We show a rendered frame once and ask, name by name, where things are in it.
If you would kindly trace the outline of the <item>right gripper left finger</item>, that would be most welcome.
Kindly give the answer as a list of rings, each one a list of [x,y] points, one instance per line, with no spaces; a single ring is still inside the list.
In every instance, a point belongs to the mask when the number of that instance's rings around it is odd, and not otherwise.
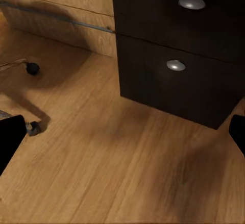
[[[22,115],[0,119],[0,176],[21,144],[27,130]]]

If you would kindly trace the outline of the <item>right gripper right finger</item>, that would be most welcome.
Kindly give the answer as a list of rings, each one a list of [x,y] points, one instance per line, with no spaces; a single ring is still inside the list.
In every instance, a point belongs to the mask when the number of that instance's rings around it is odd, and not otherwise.
[[[245,156],[245,117],[240,115],[233,115],[230,126],[229,134],[242,151]]]

